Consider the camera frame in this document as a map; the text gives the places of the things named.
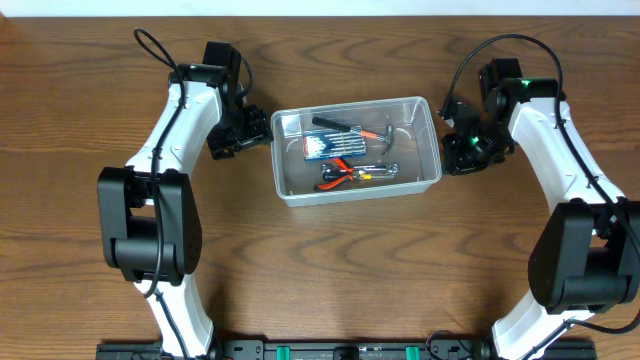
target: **plastic bin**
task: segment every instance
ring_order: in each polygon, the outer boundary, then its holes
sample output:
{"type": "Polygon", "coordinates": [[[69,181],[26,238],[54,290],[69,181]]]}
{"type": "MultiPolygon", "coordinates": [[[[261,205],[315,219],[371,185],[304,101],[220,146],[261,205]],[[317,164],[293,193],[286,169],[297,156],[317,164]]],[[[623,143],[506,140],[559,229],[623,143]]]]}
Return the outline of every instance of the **plastic bin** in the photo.
{"type": "Polygon", "coordinates": [[[442,175],[431,112],[422,97],[280,110],[273,114],[271,122],[276,191],[291,207],[421,193],[442,175]],[[386,145],[366,139],[366,156],[347,160],[351,165],[398,163],[396,177],[347,181],[335,190],[314,191],[314,185],[324,183],[322,164],[330,163],[304,159],[302,132],[320,128],[311,123],[314,116],[350,126],[362,125],[378,134],[384,134],[386,126],[393,125],[394,144],[389,152],[381,155],[386,145]]]}

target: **green tape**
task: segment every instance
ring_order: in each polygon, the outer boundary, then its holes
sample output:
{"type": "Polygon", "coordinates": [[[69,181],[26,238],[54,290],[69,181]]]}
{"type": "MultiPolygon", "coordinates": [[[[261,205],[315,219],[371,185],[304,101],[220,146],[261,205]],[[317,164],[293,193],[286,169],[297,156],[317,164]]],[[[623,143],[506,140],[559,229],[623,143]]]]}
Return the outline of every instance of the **green tape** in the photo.
{"type": "Polygon", "coordinates": [[[420,360],[420,349],[417,346],[407,346],[407,360],[420,360]]]}
{"type": "Polygon", "coordinates": [[[277,360],[290,360],[291,359],[291,349],[289,349],[288,346],[278,346],[278,349],[276,351],[276,359],[277,360]]]}

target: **wood surface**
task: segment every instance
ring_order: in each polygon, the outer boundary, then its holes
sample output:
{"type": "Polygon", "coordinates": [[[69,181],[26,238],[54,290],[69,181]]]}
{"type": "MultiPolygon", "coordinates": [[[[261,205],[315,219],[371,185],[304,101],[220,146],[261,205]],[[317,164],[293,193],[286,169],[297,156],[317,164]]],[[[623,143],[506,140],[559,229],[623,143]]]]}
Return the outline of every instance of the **wood surface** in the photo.
{"type": "MultiPolygon", "coordinates": [[[[207,40],[250,61],[250,97],[270,112],[422,96],[435,115],[460,61],[502,33],[535,36],[564,66],[572,115],[593,156],[640,199],[637,18],[6,19],[0,33],[0,358],[91,359],[106,340],[159,337],[146,301],[103,259],[96,179],[143,144],[166,102],[168,69],[133,39],[143,26],[183,62],[207,40]]],[[[517,56],[552,76],[547,55],[503,41],[475,74],[517,56]]],[[[214,162],[192,186],[204,233],[196,278],[229,334],[269,339],[426,339],[488,331],[528,289],[527,260],[549,217],[521,150],[499,166],[443,177],[421,195],[288,208],[261,146],[214,162]]],[[[640,301],[597,316],[626,324],[640,301]]],[[[640,357],[639,333],[585,330],[601,359],[640,357]]]]}

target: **hammer head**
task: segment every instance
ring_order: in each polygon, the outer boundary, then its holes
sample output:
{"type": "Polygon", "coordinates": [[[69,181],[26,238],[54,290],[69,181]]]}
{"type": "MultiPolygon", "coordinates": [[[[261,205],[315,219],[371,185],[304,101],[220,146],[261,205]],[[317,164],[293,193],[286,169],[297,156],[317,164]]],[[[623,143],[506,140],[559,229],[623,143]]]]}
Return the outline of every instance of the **hammer head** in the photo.
{"type": "Polygon", "coordinates": [[[389,152],[389,150],[391,150],[391,147],[393,146],[393,125],[387,126],[387,135],[384,137],[384,143],[387,144],[387,148],[384,149],[382,155],[389,152]]]}

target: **pliers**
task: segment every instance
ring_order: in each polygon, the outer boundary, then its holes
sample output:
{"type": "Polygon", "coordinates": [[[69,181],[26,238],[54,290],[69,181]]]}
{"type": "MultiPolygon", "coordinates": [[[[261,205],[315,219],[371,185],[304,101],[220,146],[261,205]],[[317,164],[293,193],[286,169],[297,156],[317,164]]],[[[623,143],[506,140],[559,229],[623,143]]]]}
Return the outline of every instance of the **pliers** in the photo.
{"type": "Polygon", "coordinates": [[[342,160],[341,158],[334,158],[333,161],[335,161],[340,167],[339,174],[340,175],[344,174],[344,175],[342,176],[338,175],[340,177],[338,177],[336,180],[333,180],[329,183],[319,184],[314,186],[313,189],[315,191],[331,190],[347,180],[354,181],[354,180],[371,180],[371,179],[392,179],[395,176],[395,174],[372,175],[364,170],[354,169],[353,167],[349,166],[349,164],[347,164],[347,162],[342,160]]]}

